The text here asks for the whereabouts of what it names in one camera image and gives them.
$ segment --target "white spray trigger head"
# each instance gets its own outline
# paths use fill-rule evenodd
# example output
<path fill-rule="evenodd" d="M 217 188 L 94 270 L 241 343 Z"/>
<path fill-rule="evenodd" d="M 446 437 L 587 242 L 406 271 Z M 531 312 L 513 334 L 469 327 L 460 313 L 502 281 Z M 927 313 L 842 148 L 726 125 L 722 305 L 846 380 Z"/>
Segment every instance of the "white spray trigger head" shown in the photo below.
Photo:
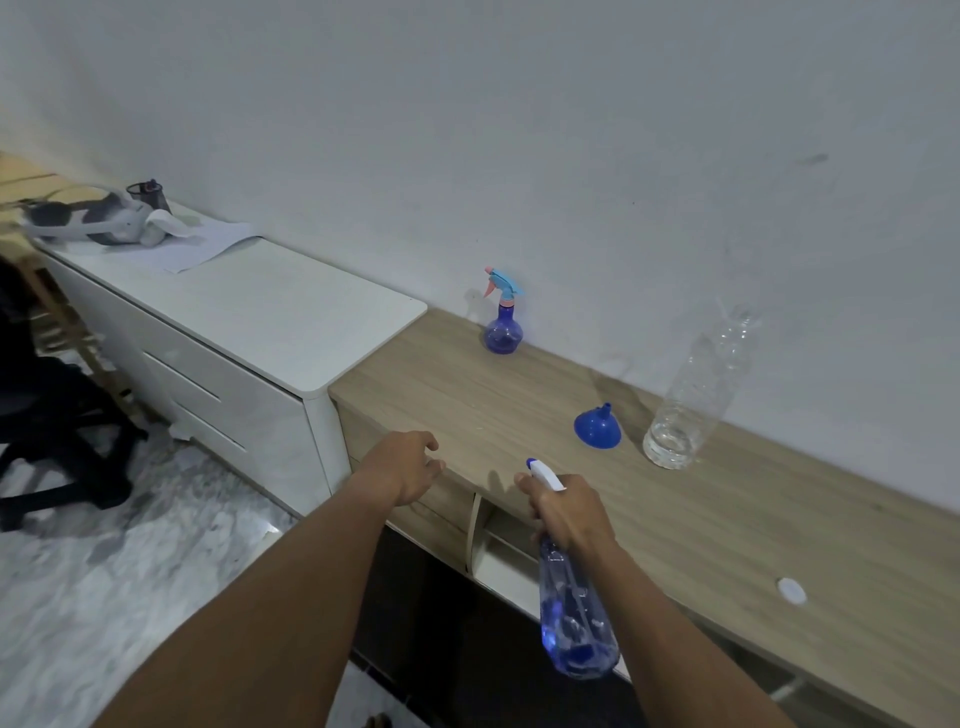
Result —
<path fill-rule="evenodd" d="M 527 459 L 527 469 L 534 478 L 543 483 L 543 485 L 551 491 L 560 492 L 566 490 L 556 474 L 536 458 L 531 457 Z"/>

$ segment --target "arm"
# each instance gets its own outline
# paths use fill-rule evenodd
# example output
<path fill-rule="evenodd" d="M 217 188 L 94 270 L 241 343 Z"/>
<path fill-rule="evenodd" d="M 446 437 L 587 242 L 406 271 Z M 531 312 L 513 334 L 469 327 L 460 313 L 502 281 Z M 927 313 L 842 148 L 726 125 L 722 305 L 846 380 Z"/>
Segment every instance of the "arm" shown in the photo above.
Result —
<path fill-rule="evenodd" d="M 515 478 L 545 530 L 583 566 L 600 594 L 650 724 L 792 728 L 777 704 L 617 544 L 596 491 L 579 475 L 560 480 L 566 490 L 555 493 L 529 474 Z"/>
<path fill-rule="evenodd" d="M 392 432 L 330 500 L 188 619 L 94 728 L 322 726 L 340 684 L 376 542 L 395 505 L 443 470 L 429 432 Z"/>

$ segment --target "tile floor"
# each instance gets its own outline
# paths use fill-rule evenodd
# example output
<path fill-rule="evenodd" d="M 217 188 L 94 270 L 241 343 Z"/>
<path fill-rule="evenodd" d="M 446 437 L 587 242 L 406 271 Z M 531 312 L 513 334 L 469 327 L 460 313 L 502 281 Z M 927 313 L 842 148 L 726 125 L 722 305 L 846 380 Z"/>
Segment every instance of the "tile floor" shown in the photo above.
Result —
<path fill-rule="evenodd" d="M 39 512 L 0 533 L 4 728 L 89 725 L 157 645 L 294 523 L 201 450 L 162 425 L 150 430 L 130 463 L 126 503 Z M 0 495 L 63 480 L 19 462 Z M 398 728 L 425 728 L 348 665 L 327 725 L 361 728 L 381 711 Z"/>

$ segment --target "spray nozzle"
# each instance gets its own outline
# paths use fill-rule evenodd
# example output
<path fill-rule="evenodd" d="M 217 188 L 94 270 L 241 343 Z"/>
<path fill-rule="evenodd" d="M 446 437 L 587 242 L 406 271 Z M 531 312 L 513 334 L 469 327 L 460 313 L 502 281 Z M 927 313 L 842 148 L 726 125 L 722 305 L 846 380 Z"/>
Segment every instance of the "spray nozzle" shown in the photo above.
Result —
<path fill-rule="evenodd" d="M 510 280 L 510 277 L 500 273 L 496 268 L 487 266 L 484 270 L 490 275 L 490 283 L 487 285 L 487 293 L 483 295 L 484 298 L 487 298 L 493 292 L 494 288 L 499 288 L 500 302 L 503 305 L 509 306 L 514 304 L 514 296 L 523 295 L 520 287 Z"/>

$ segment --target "drawer handle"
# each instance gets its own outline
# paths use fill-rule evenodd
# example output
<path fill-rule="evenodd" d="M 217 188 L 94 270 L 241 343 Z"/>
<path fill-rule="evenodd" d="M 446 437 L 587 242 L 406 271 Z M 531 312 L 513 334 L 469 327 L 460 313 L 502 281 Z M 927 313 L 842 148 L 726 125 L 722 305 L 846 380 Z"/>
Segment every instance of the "drawer handle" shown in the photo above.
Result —
<path fill-rule="evenodd" d="M 179 403 L 178 401 L 176 401 L 176 400 L 174 400 L 174 404 L 175 404 L 177 407 L 179 407 L 180 409 L 182 409 L 184 412 L 186 412 L 188 415 L 190 415 L 190 417 L 193 417 L 193 418 L 199 420 L 201 423 L 203 423 L 204 425 L 206 425 L 207 427 L 209 427 L 210 429 L 212 429 L 212 430 L 213 430 L 214 432 L 216 432 L 217 434 L 221 435 L 222 437 L 226 438 L 227 440 L 230 440 L 236 447 L 240 448 L 242 451 L 244 451 L 244 452 L 247 451 L 246 448 L 244 448 L 242 445 L 240 445 L 240 443 L 238 443 L 238 442 L 237 442 L 236 440 L 234 440 L 232 437 L 230 437 L 229 435 L 227 435 L 223 430 L 221 430 L 221 429 L 219 429 L 219 428 L 217 428 L 217 427 L 214 427 L 214 426 L 211 425 L 209 422 L 207 422 L 203 417 L 201 417 L 200 415 L 198 415 L 196 412 L 194 412 L 194 411 L 191 410 L 190 408 L 184 407 L 182 404 L 180 404 L 180 403 Z"/>
<path fill-rule="evenodd" d="M 160 361 L 159 359 L 157 359 L 157 358 L 156 358 L 153 354 L 151 354 L 150 352 L 144 351 L 143 354 L 144 354 L 144 356 L 146 356 L 147 358 L 149 358 L 151 361 L 156 362 L 156 364 L 158 364 L 159 366 L 161 366 L 161 367 L 163 367 L 164 369 L 166 369 L 168 372 L 179 376 L 181 379 L 186 379 L 188 382 L 190 382 L 191 384 L 193 384 L 193 386 L 195 386 L 197 389 L 201 390 L 202 392 L 206 392 L 207 394 L 209 394 L 209 395 L 210 395 L 213 399 L 215 399 L 216 401 L 220 401 L 220 398 L 219 398 L 219 397 L 217 397 L 215 394 L 213 394 L 213 392 L 211 392 L 210 390 L 208 390 L 208 389 L 207 389 L 206 387 L 204 387 L 202 384 L 194 381 L 193 379 L 191 379 L 191 378 L 190 378 L 189 376 L 187 376 L 186 374 L 183 374 L 182 372 L 178 372 L 176 369 L 174 369 L 173 367 L 171 367 L 171 366 L 170 366 L 169 364 L 167 364 L 166 362 Z"/>

